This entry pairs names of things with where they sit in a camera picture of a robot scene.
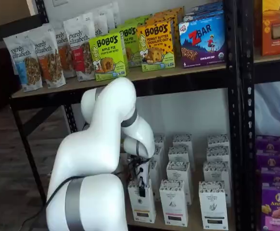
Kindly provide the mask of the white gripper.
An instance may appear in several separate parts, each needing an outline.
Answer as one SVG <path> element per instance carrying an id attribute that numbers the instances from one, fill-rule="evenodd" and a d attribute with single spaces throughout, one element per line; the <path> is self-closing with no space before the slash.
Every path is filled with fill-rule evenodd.
<path id="1" fill-rule="evenodd" d="M 149 181 L 150 160 L 145 159 L 140 164 L 139 196 L 145 196 L 145 185 Z"/>

